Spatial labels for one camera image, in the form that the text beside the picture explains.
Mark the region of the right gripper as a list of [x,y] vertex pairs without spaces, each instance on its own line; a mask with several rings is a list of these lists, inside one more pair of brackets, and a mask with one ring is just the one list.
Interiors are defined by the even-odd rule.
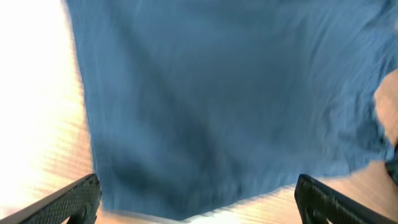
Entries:
[[397,146],[394,149],[394,157],[385,163],[385,168],[396,185],[398,185],[398,151]]

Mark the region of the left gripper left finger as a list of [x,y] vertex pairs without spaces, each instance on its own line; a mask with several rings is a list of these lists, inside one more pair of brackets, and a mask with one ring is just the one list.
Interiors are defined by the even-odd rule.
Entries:
[[89,174],[1,220],[1,224],[94,224],[101,201],[96,174]]

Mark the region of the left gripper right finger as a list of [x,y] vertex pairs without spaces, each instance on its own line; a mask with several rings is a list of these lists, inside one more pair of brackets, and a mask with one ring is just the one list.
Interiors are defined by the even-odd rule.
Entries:
[[397,224],[309,175],[299,175],[294,197],[303,224]]

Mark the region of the navy blue shorts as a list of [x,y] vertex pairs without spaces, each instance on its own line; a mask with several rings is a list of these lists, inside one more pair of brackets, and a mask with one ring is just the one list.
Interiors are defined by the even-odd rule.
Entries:
[[174,220],[388,160],[397,2],[67,3],[112,212]]

